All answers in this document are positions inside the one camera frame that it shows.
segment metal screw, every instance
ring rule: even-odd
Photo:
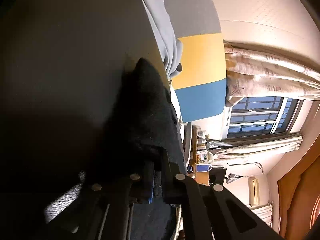
[[[132,180],[138,180],[138,179],[140,179],[140,175],[137,174],[137,173],[133,173],[133,174],[130,175],[130,179],[132,179]]]
[[[182,174],[182,173],[178,173],[177,175],[176,175],[176,179],[177,180],[184,180],[186,178],[186,176],[184,175],[184,174]]]
[[[94,191],[99,191],[100,189],[102,189],[102,186],[98,183],[95,183],[91,186],[91,189]]]
[[[220,192],[220,191],[223,190],[223,186],[220,185],[220,184],[214,184],[214,185],[213,185],[213,189],[214,189],[215,191]]]

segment black fabric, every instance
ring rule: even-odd
[[[38,166],[27,155],[24,158],[6,155],[7,160],[0,163],[3,172],[0,201],[5,203],[0,213],[0,224],[2,231],[9,234],[3,239],[28,239],[34,235],[45,224],[45,213],[56,215],[61,206],[65,207],[65,203],[70,202],[70,194],[62,193],[79,183],[78,173],[82,169],[86,171],[88,180],[96,175],[112,179],[113,175],[132,169],[134,160],[141,163],[144,157],[148,157],[150,149],[157,146],[167,149],[170,161],[177,163],[180,172],[185,173],[178,139],[178,121],[171,106],[170,94],[159,74],[147,61],[140,60],[135,70],[125,76],[123,84],[113,115],[106,123],[105,132],[101,133],[101,143],[97,148],[88,149],[92,159],[82,158],[87,160],[86,165],[82,165],[84,161],[75,161],[65,167],[58,156],[56,159],[43,156],[48,165],[39,165],[39,171],[35,172],[34,167]],[[21,130],[21,127],[13,126],[12,129]],[[66,141],[76,138],[68,129],[61,130],[61,133]],[[81,129],[81,133],[83,139],[89,139],[91,130]],[[160,173],[156,174],[153,203],[136,204],[134,207],[132,239],[169,239],[173,233],[175,209],[163,202]]]
[[[139,147],[162,147],[167,150],[169,160],[185,174],[177,116],[158,72],[146,60],[140,59],[135,70],[124,77],[123,84],[113,115],[106,125],[105,138],[121,134],[128,149],[123,157],[132,161],[137,158],[140,161],[142,154],[148,157],[148,150],[143,152]],[[107,150],[110,142],[104,142]]]
[[[170,94],[159,74],[146,60],[140,59],[135,70],[125,77],[114,115],[106,127],[107,133],[121,133],[122,142],[128,145],[124,159],[132,160],[133,156],[141,160],[140,156],[134,156],[143,154],[134,149],[137,145],[146,151],[144,154],[149,154],[148,147],[163,147],[169,160],[185,174],[179,127]],[[175,208],[163,202],[160,183],[160,172],[157,172],[153,203],[134,205],[131,240],[171,237],[176,225]]]

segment window frame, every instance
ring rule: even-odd
[[[222,140],[239,140],[241,138],[249,139],[249,138],[263,138],[263,137],[269,137],[270,135],[274,134],[278,124],[280,122],[281,116],[284,112],[285,106],[287,104],[288,98],[283,97],[281,107],[279,110],[266,110],[266,111],[259,111],[259,112],[238,112],[238,113],[231,113],[232,107],[225,107],[223,111],[223,126],[222,126],[222,133],[221,133],[221,139]],[[277,133],[277,135],[284,135],[287,134],[288,130],[293,126],[294,120],[296,120],[297,115],[299,114],[299,111],[301,109],[303,100],[298,100],[297,105],[292,113],[292,117],[288,123],[288,126],[284,132]],[[254,114],[275,114],[277,113],[277,118],[274,121],[260,121],[260,122],[249,122],[249,123],[233,123],[230,124],[231,116],[243,116],[243,115],[254,115]],[[233,137],[233,138],[227,138],[228,136],[228,130],[230,126],[239,126],[239,125],[252,125],[252,124],[266,124],[266,123],[273,123],[273,126],[271,128],[270,133],[264,134],[264,135],[251,135],[251,136],[239,136],[239,137]]]

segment wooden furniture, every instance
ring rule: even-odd
[[[312,212],[320,195],[319,148],[320,137],[303,158],[278,180],[279,234],[285,239],[303,239],[310,230]]]
[[[209,185],[209,172],[197,172],[197,129],[196,127],[192,127],[192,139],[191,139],[191,151],[192,151],[192,159],[190,159],[189,165],[193,168],[193,173],[196,175],[196,182],[200,184]]]

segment window glass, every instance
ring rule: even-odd
[[[297,102],[297,99],[292,98],[284,101],[282,97],[243,98],[231,110],[229,124],[236,126],[229,126],[227,137],[284,132],[292,119]]]

